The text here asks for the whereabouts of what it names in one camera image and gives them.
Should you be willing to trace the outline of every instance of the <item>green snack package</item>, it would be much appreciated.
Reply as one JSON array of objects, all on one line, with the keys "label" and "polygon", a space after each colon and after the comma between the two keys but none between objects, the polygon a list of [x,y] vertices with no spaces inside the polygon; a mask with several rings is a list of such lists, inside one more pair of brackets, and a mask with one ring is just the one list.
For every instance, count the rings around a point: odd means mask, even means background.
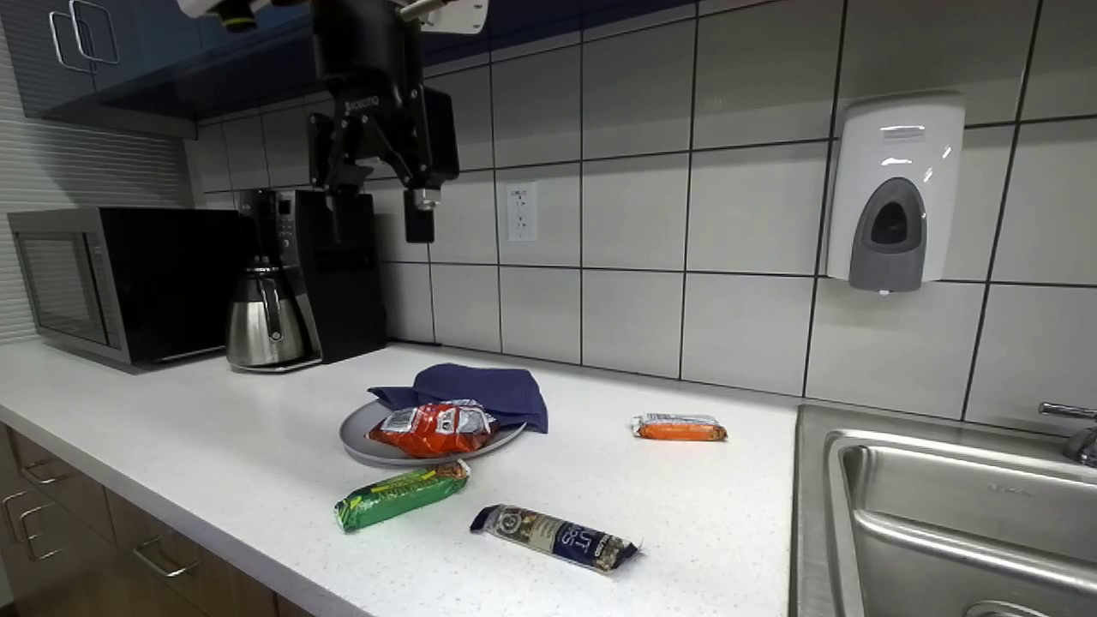
[{"label": "green snack package", "polygon": [[469,483],[469,465],[452,458],[441,465],[410,468],[371,487],[359,487],[345,492],[337,503],[337,514],[344,522],[344,530],[359,530],[371,525],[382,525],[388,517],[418,511],[426,503],[447,501],[450,492],[460,492]]}]

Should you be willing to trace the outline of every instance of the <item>kitchen counter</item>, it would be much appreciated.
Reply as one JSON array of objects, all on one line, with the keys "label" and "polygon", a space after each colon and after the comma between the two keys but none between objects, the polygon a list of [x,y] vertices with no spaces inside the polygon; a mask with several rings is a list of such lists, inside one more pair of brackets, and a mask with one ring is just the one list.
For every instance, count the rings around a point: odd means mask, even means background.
[{"label": "kitchen counter", "polygon": [[[395,468],[359,465],[338,423],[427,363],[522,359],[426,346],[287,376],[199,359],[122,373],[48,346],[0,351],[0,423],[70,458],[313,613],[789,613],[794,404],[541,368],[547,435],[474,458],[464,492],[344,536],[334,503]],[[716,413],[730,441],[631,437],[639,412]],[[488,503],[615,530],[642,560],[601,576],[469,536]]]}]

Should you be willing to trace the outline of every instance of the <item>faucet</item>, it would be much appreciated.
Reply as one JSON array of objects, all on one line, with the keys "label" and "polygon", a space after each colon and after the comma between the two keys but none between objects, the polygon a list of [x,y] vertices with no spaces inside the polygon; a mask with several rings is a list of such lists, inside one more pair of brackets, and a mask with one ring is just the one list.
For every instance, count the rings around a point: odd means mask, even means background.
[{"label": "faucet", "polygon": [[[1060,413],[1060,419],[1085,419],[1097,423],[1093,407],[1076,407],[1076,404],[1060,404],[1060,402],[1041,402],[1039,404],[1041,413]],[[1073,437],[1065,437],[1063,455],[1083,464],[1083,465],[1097,465],[1097,428],[1083,428]]]}]

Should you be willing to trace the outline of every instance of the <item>soap dispenser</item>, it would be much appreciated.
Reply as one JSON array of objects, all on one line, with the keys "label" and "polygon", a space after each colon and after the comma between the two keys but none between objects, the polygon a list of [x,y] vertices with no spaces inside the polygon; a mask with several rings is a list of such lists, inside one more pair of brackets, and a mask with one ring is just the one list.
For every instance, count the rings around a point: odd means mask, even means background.
[{"label": "soap dispenser", "polygon": [[849,106],[827,274],[892,293],[938,280],[955,210],[963,100]]}]

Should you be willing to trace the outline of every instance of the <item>stainless steel sink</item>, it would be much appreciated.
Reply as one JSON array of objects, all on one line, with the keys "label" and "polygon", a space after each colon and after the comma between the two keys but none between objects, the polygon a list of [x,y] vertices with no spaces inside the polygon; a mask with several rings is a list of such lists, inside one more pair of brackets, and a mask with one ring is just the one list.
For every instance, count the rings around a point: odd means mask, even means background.
[{"label": "stainless steel sink", "polygon": [[1097,468],[1060,441],[805,407],[799,617],[1097,617]]}]

